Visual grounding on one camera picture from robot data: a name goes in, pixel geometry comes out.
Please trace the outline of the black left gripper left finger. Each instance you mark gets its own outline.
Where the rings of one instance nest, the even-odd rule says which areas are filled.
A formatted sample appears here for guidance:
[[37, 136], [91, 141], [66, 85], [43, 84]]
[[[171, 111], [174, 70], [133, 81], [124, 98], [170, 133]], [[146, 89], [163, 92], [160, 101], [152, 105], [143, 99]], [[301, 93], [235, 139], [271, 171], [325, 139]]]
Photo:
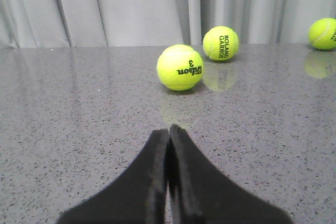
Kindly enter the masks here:
[[129, 167], [109, 186], [69, 209], [58, 223], [164, 223], [168, 131], [154, 130]]

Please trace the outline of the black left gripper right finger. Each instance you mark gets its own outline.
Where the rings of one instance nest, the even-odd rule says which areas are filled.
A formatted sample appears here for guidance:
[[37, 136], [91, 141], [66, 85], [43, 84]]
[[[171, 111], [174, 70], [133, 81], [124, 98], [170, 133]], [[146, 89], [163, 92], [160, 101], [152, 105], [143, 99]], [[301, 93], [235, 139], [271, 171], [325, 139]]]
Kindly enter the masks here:
[[292, 223], [283, 210], [222, 174], [176, 124], [168, 165], [174, 223]]

